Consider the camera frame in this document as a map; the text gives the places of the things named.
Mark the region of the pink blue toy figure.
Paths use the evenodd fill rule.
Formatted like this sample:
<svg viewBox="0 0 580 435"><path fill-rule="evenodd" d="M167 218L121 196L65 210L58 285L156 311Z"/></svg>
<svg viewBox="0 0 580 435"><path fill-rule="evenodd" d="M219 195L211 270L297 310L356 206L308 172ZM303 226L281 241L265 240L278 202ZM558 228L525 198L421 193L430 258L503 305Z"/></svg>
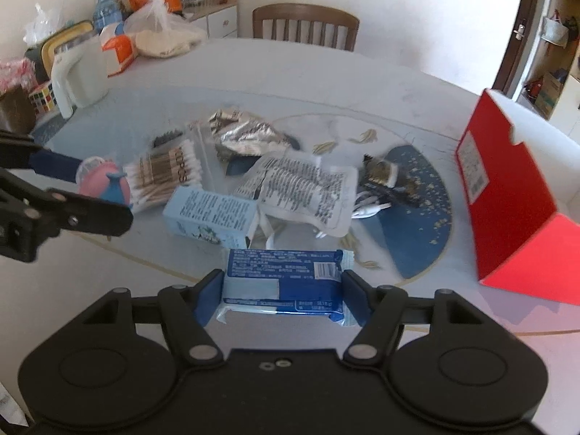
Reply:
<svg viewBox="0 0 580 435"><path fill-rule="evenodd" d="M113 161L93 156L85 159L77 170L78 193L129 206L131 191L127 174Z"/></svg>

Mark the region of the blue wet wipe packet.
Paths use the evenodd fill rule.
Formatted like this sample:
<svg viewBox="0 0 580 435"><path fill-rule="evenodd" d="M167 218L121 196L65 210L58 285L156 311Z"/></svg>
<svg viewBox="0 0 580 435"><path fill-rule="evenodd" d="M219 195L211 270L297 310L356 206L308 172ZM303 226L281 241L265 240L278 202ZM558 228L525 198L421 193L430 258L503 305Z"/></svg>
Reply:
<svg viewBox="0 0 580 435"><path fill-rule="evenodd" d="M232 249L217 320L229 312L323 316L341 326L355 318L344 303L341 273L349 250Z"/></svg>

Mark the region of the light blue small carton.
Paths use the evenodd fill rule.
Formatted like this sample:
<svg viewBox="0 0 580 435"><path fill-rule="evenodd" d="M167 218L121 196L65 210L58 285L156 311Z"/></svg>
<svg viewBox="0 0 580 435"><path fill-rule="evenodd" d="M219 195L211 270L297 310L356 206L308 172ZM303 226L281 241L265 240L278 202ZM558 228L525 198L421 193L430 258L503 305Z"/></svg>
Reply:
<svg viewBox="0 0 580 435"><path fill-rule="evenodd" d="M177 187L162 216L170 233L221 248L249 248L258 228L253 200L197 187Z"/></svg>

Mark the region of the cotton swab bag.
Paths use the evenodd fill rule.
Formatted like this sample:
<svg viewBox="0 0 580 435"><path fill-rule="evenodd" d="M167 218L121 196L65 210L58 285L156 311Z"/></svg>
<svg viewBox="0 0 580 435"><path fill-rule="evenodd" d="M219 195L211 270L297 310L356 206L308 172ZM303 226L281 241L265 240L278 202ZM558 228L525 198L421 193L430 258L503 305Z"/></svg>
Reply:
<svg viewBox="0 0 580 435"><path fill-rule="evenodd" d="M123 167L134 213L165 205L177 187L201 187L203 168L189 137L166 142Z"/></svg>

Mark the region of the white plastic fork packet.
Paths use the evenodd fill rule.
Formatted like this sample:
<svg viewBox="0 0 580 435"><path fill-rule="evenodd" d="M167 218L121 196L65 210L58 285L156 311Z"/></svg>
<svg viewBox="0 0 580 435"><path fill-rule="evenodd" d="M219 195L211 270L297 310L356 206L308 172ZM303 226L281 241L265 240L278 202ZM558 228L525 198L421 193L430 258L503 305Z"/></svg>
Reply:
<svg viewBox="0 0 580 435"><path fill-rule="evenodd" d="M391 208L391 201L379 198L368 191L359 191L354 203L351 218L353 220L368 219L381 211Z"/></svg>

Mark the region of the bag of black clips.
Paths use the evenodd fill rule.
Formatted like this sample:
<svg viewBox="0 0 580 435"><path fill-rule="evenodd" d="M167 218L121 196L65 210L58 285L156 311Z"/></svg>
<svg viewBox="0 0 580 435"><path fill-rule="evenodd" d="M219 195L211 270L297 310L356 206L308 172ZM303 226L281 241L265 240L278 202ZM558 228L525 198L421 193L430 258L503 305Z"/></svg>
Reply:
<svg viewBox="0 0 580 435"><path fill-rule="evenodd" d="M164 134L160 134L152 140L152 148L161 147L164 144L168 144L170 141L181 137L183 132L181 130L169 130Z"/></svg>

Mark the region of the dark gold candy wrapper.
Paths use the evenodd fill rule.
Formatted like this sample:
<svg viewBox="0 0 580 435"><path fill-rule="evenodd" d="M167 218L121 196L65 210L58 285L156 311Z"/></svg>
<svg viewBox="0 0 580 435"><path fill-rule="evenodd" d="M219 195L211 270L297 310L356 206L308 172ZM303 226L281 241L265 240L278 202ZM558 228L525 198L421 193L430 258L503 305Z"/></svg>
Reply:
<svg viewBox="0 0 580 435"><path fill-rule="evenodd" d="M359 172L358 190L381 202L419 207L419 186L406 170L383 157L365 155Z"/></svg>

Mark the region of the white printed sachet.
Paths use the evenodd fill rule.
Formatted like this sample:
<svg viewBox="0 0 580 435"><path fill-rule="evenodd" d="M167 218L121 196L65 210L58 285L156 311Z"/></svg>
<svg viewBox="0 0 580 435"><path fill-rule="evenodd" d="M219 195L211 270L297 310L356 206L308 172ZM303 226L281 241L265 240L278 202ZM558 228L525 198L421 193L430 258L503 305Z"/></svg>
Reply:
<svg viewBox="0 0 580 435"><path fill-rule="evenodd" d="M356 168L326 165L320 156L286 150L262 156L233 194L254 200L266 216L341 238L351 225L357 188Z"/></svg>

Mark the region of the silver foil bag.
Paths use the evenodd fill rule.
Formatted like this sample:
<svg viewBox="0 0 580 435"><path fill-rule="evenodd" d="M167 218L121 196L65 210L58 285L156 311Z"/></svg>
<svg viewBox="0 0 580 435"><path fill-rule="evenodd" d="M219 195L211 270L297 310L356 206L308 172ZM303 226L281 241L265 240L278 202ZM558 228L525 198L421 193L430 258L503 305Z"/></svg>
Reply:
<svg viewBox="0 0 580 435"><path fill-rule="evenodd" d="M217 154L222 159L261 157L292 147L286 134L260 116L238 109L219 109L208 119Z"/></svg>

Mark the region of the rubiks cube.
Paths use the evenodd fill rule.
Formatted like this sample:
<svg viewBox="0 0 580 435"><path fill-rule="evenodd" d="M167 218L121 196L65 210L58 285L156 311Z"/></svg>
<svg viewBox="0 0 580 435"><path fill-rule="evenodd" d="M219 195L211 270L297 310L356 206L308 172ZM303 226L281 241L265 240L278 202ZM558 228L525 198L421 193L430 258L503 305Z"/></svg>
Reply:
<svg viewBox="0 0 580 435"><path fill-rule="evenodd" d="M48 80L32 90L29 93L29 101L38 117L57 111L58 106L54 96L52 81Z"/></svg>

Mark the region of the yellow container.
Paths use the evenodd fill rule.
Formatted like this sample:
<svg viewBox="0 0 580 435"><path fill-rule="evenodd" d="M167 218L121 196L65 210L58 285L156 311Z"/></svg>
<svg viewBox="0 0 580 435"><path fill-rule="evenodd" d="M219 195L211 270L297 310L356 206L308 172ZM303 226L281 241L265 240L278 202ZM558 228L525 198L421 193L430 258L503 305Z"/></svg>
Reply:
<svg viewBox="0 0 580 435"><path fill-rule="evenodd" d="M40 47L40 56L43 67L47 76L51 76L52 66L54 62L55 49L77 36L82 36L85 33L90 33L94 29L94 25L89 20L76 22L65 29L61 29L58 33L48 37Z"/></svg>

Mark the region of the clear plastic bag with food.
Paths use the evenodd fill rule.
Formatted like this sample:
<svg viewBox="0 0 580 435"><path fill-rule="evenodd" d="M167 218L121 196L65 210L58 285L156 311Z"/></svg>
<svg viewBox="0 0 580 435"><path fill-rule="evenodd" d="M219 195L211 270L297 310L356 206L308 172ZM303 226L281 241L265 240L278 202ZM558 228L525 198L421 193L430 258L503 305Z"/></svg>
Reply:
<svg viewBox="0 0 580 435"><path fill-rule="evenodd" d="M152 0L128 16L124 33L131 37L138 54L172 58L190 52L207 41L207 33L191 26L182 11L169 13L163 0Z"/></svg>

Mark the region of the red cardboard shoe box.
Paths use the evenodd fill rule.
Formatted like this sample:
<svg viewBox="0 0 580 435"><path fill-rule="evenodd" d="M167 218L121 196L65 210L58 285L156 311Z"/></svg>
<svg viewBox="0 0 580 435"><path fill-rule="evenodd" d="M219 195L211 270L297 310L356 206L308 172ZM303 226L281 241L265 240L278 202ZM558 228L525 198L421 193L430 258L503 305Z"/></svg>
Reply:
<svg viewBox="0 0 580 435"><path fill-rule="evenodd" d="M579 302L579 145L485 90L455 151L482 285Z"/></svg>

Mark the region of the white sideboard cabinet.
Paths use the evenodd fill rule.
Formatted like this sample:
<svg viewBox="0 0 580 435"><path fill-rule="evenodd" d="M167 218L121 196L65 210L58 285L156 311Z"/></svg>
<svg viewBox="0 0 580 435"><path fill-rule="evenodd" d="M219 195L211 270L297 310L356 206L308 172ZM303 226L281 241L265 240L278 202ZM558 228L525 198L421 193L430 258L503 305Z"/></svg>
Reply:
<svg viewBox="0 0 580 435"><path fill-rule="evenodd" d="M236 38L238 36L237 0L189 7L183 13L191 26L204 30L209 38Z"/></svg>

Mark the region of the white wall cabinet unit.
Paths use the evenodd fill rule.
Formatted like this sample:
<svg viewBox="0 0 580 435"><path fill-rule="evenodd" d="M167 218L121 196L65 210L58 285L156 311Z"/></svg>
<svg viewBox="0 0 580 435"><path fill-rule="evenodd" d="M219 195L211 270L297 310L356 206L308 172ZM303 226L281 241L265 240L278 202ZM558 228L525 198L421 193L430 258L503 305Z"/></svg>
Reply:
<svg viewBox="0 0 580 435"><path fill-rule="evenodd" d="M542 0L517 101L579 140L579 0Z"/></svg>

